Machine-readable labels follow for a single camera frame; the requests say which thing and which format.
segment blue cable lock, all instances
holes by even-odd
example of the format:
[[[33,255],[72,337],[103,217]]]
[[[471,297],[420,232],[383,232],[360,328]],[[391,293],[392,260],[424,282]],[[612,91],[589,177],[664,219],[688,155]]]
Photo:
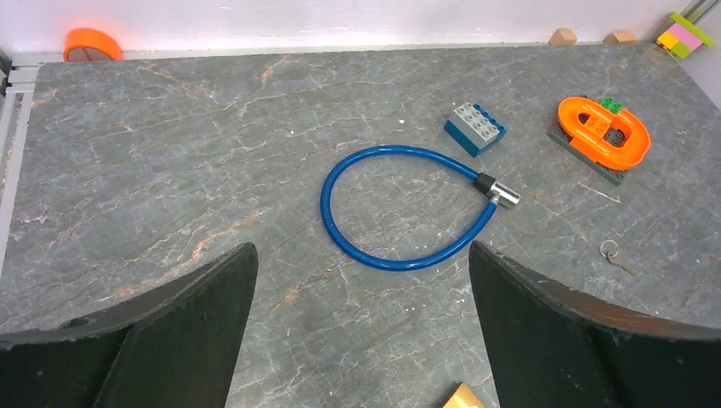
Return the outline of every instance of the blue cable lock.
[[[368,157],[383,156],[383,155],[405,155],[405,156],[416,156],[425,159],[438,162],[444,166],[450,167],[451,169],[459,172],[463,176],[473,181],[473,186],[484,195],[488,196],[490,200],[485,206],[485,209],[480,214],[478,219],[473,225],[468,228],[455,242],[450,244],[444,249],[428,255],[426,257],[410,259],[406,261],[396,261],[393,259],[384,259],[374,257],[371,254],[365,253],[360,249],[356,248],[351,244],[338,229],[331,212],[331,193],[333,186],[336,184],[336,180],[346,168],[350,167],[356,162],[359,162]],[[506,208],[511,208],[518,204],[520,201],[520,194],[511,189],[507,185],[499,182],[495,178],[484,174],[477,173],[472,168],[451,159],[448,156],[443,156],[441,153],[423,149],[420,147],[411,147],[404,145],[387,145],[387,146],[376,146],[364,150],[356,151],[354,154],[344,158],[336,167],[331,170],[323,184],[321,190],[321,218],[323,225],[326,227],[326,231],[333,239],[333,242],[338,247],[347,253],[351,258],[358,262],[371,266],[377,269],[390,270],[394,272],[406,272],[415,269],[426,268],[428,266],[435,265],[442,262],[449,257],[455,255],[468,245],[477,234],[488,224],[491,220],[493,213],[496,211],[497,205],[500,203]]]

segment small wooden cube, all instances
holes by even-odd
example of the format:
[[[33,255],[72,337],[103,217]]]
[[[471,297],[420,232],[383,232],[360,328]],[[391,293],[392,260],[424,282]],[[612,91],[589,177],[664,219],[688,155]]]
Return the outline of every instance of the small wooden cube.
[[[576,34],[570,28],[559,28],[548,43],[553,46],[573,45],[576,43]]]
[[[633,44],[636,42],[636,36],[630,31],[614,31],[606,37],[606,44]]]

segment gray marble surface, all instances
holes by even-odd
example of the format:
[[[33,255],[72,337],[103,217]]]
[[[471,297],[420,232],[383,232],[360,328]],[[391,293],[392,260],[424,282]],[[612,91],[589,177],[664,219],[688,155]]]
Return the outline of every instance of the gray marble surface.
[[[650,130],[624,185],[545,136],[573,94],[612,96]],[[508,128],[478,159],[441,130],[465,101]],[[351,261],[321,225],[327,172],[373,145],[440,151],[524,194],[482,241],[613,303],[721,327],[719,129],[648,44],[45,65],[0,331],[55,326],[252,241],[258,287],[229,407],[434,406],[460,381],[497,406],[466,252],[410,274]],[[485,205],[455,173],[403,157],[352,167],[333,198],[344,233],[390,258],[444,246]],[[606,239],[635,276],[599,255]]]

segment orange tape roll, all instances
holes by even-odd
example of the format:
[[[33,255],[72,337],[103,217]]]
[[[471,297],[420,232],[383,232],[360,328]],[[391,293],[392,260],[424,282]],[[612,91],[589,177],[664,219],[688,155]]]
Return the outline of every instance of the orange tape roll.
[[[120,46],[104,32],[77,28],[65,37],[65,62],[108,61],[121,57]]]

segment orange plastic loop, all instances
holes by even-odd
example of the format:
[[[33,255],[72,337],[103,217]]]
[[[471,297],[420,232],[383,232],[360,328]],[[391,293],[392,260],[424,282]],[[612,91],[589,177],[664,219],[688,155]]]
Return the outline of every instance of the orange plastic loop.
[[[591,99],[572,96],[559,105],[559,122],[571,146],[595,163],[613,170],[628,170],[639,164],[651,146],[646,126],[630,111],[613,114]],[[623,145],[616,147],[604,139],[609,129],[623,132]]]

